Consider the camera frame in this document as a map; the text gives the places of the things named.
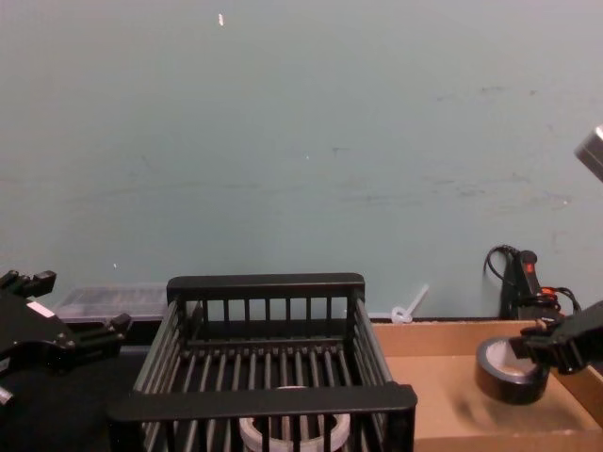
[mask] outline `white label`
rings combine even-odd
[[[0,372],[4,372],[8,369],[8,365],[10,364],[10,358],[6,358],[0,361]]]
[[[31,303],[27,303],[27,307],[33,309],[38,314],[42,314],[44,317],[52,317],[55,313],[53,313],[50,309],[44,308],[37,301],[32,301]]]

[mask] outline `roll of tape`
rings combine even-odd
[[[531,360],[517,359],[508,337],[482,342],[476,358],[476,382],[496,400],[524,405],[535,402],[545,392],[548,369]]]
[[[282,386],[278,389],[295,390],[303,387],[304,386]],[[340,449],[350,436],[350,415],[336,414],[334,418],[335,427],[331,430],[332,451]],[[253,419],[251,417],[239,419],[238,426],[246,450],[262,452],[262,434],[253,425]],[[269,439],[270,452],[290,452],[291,450],[294,450],[292,441],[279,440],[277,438]],[[300,442],[300,452],[322,452],[323,450],[324,437],[322,436]]]

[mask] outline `teal wall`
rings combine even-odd
[[[219,24],[219,14],[223,26]],[[0,262],[56,293],[358,271],[493,315],[487,250],[603,298],[600,1],[0,0]]]

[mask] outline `black cable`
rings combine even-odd
[[[498,270],[496,270],[492,265],[492,255],[496,252],[504,254],[506,258],[509,258],[514,257],[516,254],[518,254],[519,250],[517,248],[512,247],[511,245],[498,245],[493,247],[491,250],[488,251],[488,254],[486,254],[486,259],[483,262],[483,272],[485,273],[486,266],[488,266],[488,268],[490,268],[490,271],[492,271],[492,273],[494,273],[494,275],[497,276],[503,284],[508,284],[511,287],[517,287],[514,282],[505,279],[504,276],[498,273]]]
[[[568,297],[572,301],[572,308],[574,309],[574,314],[582,311],[582,307],[576,300],[576,297],[574,296],[574,292],[569,290],[567,287],[551,287],[551,289],[553,289],[557,293],[564,294],[566,297]]]

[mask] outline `robotic arm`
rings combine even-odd
[[[603,125],[580,144],[576,156],[603,182]],[[537,326],[509,342],[517,358],[557,367],[561,374],[576,373],[590,362],[603,361],[603,301],[566,317],[541,316]]]
[[[52,311],[28,297],[50,293],[57,274],[33,277],[11,270],[0,277],[0,377],[30,367],[66,371],[77,365],[116,356],[132,319],[122,314],[103,327],[72,331]],[[11,399],[0,388],[0,405]]]

